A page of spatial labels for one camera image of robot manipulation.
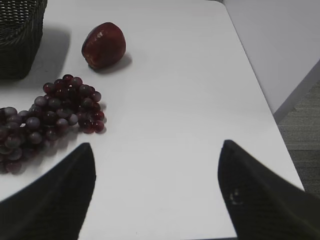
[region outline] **grape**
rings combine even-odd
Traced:
[[[74,77],[71,79],[70,84],[72,87],[75,87],[76,89],[78,89],[82,84],[82,79],[80,77]]]
[[[56,126],[57,126],[58,130],[64,131],[69,127],[69,123],[66,119],[60,118],[60,119],[58,119],[58,121],[56,121]]]
[[[48,100],[44,96],[37,96],[34,100],[34,104],[39,106],[39,107],[44,107],[47,105]]]
[[[17,123],[20,126],[22,124],[22,117],[19,115],[13,115],[9,117],[7,121]]]
[[[19,136],[15,134],[9,135],[4,142],[4,145],[9,149],[15,149],[19,147],[20,144],[21,144],[21,139]]]
[[[85,134],[92,134],[95,131],[93,122],[90,119],[79,122],[79,125]]]
[[[58,109],[61,106],[61,101],[58,98],[49,99],[48,105],[50,108]]]
[[[5,126],[0,126],[0,140],[5,139],[9,134],[8,129]]]
[[[73,79],[74,76],[70,74],[66,74],[63,76],[62,80],[66,82],[66,85],[70,85],[71,79]]]
[[[91,99],[94,101],[94,102],[99,102],[101,100],[101,93],[98,92],[98,91],[95,91],[92,96],[91,96]]]
[[[61,119],[67,119],[67,118],[69,118],[71,116],[72,111],[70,109],[68,109],[68,108],[59,108],[56,111],[56,114]]]
[[[11,161],[16,161],[22,157],[22,150],[20,147],[15,148],[11,153],[7,155],[7,159]]]
[[[43,122],[46,125],[53,126],[55,125],[58,116],[54,111],[46,111],[42,116]]]
[[[37,154],[37,151],[33,148],[26,147],[26,148],[22,149],[22,155],[26,159],[31,159],[31,158],[35,157],[36,154]]]
[[[9,132],[14,132],[15,130],[18,130],[20,128],[20,125],[16,122],[8,122],[5,127],[9,130]]]
[[[10,161],[5,164],[5,169],[12,174],[17,174],[18,172],[20,172],[21,167],[22,164],[19,161]]]
[[[25,125],[30,130],[37,130],[40,127],[40,120],[39,118],[32,116],[25,121]]]
[[[101,110],[101,106],[99,103],[95,102],[92,106],[92,111],[93,112],[99,112]]]
[[[103,121],[95,121],[93,123],[93,128],[96,133],[101,133],[105,129],[105,124]]]
[[[77,115],[72,114],[72,115],[70,116],[70,118],[69,118],[69,121],[68,121],[69,125],[70,125],[70,126],[76,125],[77,122],[78,122],[78,117],[77,117]]]
[[[28,136],[28,140],[32,144],[39,144],[42,141],[42,136],[39,132],[35,131]]]
[[[7,155],[12,152],[11,148],[7,148],[4,145],[0,145],[0,154]]]
[[[77,112],[76,116],[78,118],[78,121],[81,122],[88,118],[88,113],[79,111]]]
[[[29,109],[29,117],[37,117],[40,118],[42,115],[42,109],[39,106],[33,105],[30,109]]]
[[[79,87],[79,94],[81,97],[89,97],[92,93],[92,88],[89,85],[83,84]]]
[[[6,114],[5,114],[5,109],[4,108],[0,108],[0,123],[1,122],[5,122],[6,121]]]
[[[29,112],[27,110],[23,110],[18,113],[18,116],[21,117],[22,123],[26,123],[26,120],[28,119]]]
[[[46,94],[50,95],[50,94],[53,94],[56,91],[56,87],[55,87],[55,85],[53,83],[48,82],[45,85],[43,85],[43,91]]]
[[[0,174],[6,174],[7,172],[4,162],[0,162]]]
[[[65,99],[68,98],[69,93],[68,93],[68,90],[67,90],[66,88],[61,88],[61,89],[58,89],[58,90],[55,92],[55,96],[56,96],[58,99],[65,100]]]
[[[44,98],[47,99],[47,100],[49,100],[49,99],[51,98],[51,96],[48,95],[48,94],[46,94],[46,95],[44,95]]]
[[[55,86],[55,89],[58,90],[58,89],[62,89],[64,86],[65,86],[65,83],[62,79],[57,79],[54,81],[54,86]]]
[[[105,119],[105,114],[103,111],[97,111],[92,115],[92,118],[94,120],[100,120],[102,121],[103,119]]]
[[[76,98],[78,97],[78,95],[77,95],[77,90],[76,90],[75,87],[69,86],[69,87],[67,88],[67,90],[68,90],[68,96],[69,96],[69,98],[70,98],[71,100],[74,100],[74,99],[76,99]]]
[[[61,107],[66,108],[66,109],[72,109],[73,106],[74,105],[73,105],[72,101],[70,101],[69,99],[62,101],[62,103],[61,103]]]
[[[55,141],[58,139],[58,134],[53,128],[49,128],[46,131],[45,136],[49,141]]]
[[[92,101],[92,99],[89,97],[86,97],[85,99],[83,99],[81,103],[81,107],[83,107],[84,109],[91,109],[93,106],[94,106],[94,101]]]
[[[17,114],[18,114],[18,111],[17,111],[17,109],[15,109],[14,107],[8,106],[8,107],[5,107],[5,108],[4,108],[4,114],[5,114],[5,116],[8,118],[8,117],[11,117],[11,116],[13,116],[13,115],[17,115]]]

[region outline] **floor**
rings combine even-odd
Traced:
[[[278,127],[305,191],[320,197],[320,82]]]

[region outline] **red apple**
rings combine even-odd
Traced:
[[[82,55],[95,70],[117,63],[126,52],[124,34],[112,22],[95,27],[82,45]]]

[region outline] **white table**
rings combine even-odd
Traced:
[[[116,69],[98,74],[88,68],[81,47],[93,27],[108,21],[124,32],[127,56]],[[28,109],[44,82],[66,73],[101,91],[107,132],[71,135],[41,164],[18,176],[1,175],[0,199],[90,142],[97,179],[80,240],[234,237],[217,181],[225,139],[302,188],[218,2],[49,1],[33,69],[25,80],[0,88],[1,104]]]

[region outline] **red grape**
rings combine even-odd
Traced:
[[[55,89],[58,90],[58,89],[62,89],[64,86],[65,86],[65,83],[62,79],[57,79],[54,81],[54,86],[55,86]]]
[[[17,174],[18,172],[20,172],[22,167],[21,162],[19,161],[7,162],[4,166],[5,166],[5,169],[12,174]]]
[[[101,133],[105,129],[105,124],[103,121],[95,121],[93,124],[94,131],[96,133]]]
[[[92,134],[95,131],[94,124],[90,119],[79,122],[79,124],[85,134]]]
[[[70,75],[70,74],[66,74],[63,76],[62,80],[66,82],[66,85],[69,86],[71,79],[73,79],[74,76]]]
[[[46,94],[53,94],[56,91],[56,87],[53,83],[48,82],[45,85],[43,85],[43,91]]]
[[[92,118],[93,118],[94,120],[100,120],[100,121],[102,121],[102,120],[105,119],[105,114],[104,114],[103,111],[97,111],[97,112],[95,112],[95,113],[92,115]]]
[[[99,112],[101,110],[101,106],[99,103],[95,102],[92,107],[93,112]]]

